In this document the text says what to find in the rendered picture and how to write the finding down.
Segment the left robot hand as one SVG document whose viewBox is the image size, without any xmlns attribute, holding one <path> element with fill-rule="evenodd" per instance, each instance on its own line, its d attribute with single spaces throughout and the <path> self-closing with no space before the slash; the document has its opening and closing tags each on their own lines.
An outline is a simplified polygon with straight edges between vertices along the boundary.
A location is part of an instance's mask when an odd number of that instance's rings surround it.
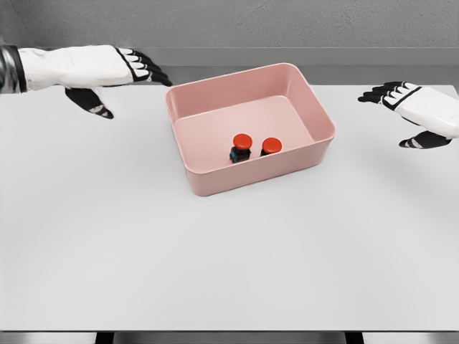
<svg viewBox="0 0 459 344">
<path fill-rule="evenodd" d="M 114 115 L 95 92 L 96 87 L 119 87 L 135 82 L 173 85 L 169 76 L 146 54 L 111 45 L 71 47 L 70 62 L 63 67 L 59 83 L 66 96 L 83 110 L 102 118 Z"/>
</svg>

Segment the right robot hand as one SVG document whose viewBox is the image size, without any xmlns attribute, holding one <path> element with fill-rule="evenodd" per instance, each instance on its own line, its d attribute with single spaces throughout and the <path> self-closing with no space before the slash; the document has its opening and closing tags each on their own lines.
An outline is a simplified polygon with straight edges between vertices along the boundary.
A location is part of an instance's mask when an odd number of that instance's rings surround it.
<svg viewBox="0 0 459 344">
<path fill-rule="evenodd" d="M 431 87 L 405 81 L 386 82 L 364 92 L 358 101 L 382 105 L 425 129 L 400 141 L 401 148 L 439 148 L 459 139 L 459 100 Z"/>
</svg>

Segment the pink plastic basket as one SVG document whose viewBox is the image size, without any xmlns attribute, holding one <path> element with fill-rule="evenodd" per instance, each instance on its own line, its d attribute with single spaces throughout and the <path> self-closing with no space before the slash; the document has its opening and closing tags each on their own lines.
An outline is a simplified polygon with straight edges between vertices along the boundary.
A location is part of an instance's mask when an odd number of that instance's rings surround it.
<svg viewBox="0 0 459 344">
<path fill-rule="evenodd" d="M 170 88 L 165 94 L 192 191 L 209 196 L 319 164 L 336 127 L 301 71 L 280 63 Z M 250 158 L 232 163 L 236 134 L 252 138 Z M 280 152 L 261 156 L 264 139 Z"/>
</svg>

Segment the red button industrial switch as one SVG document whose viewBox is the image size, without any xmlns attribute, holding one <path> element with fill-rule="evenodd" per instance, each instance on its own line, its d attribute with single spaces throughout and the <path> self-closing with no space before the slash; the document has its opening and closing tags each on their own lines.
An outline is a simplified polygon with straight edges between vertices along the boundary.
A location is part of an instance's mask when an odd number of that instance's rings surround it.
<svg viewBox="0 0 459 344">
<path fill-rule="evenodd" d="M 232 140 L 233 146 L 230 151 L 229 159 L 232 163 L 239 163 L 250 158 L 252 138 L 245 133 L 236 134 Z"/>
<path fill-rule="evenodd" d="M 260 152 L 261 156 L 267 156 L 270 154 L 278 153 L 282 150 L 283 145 L 281 141 L 274 137 L 264 139 L 262 142 L 262 149 Z"/>
</svg>

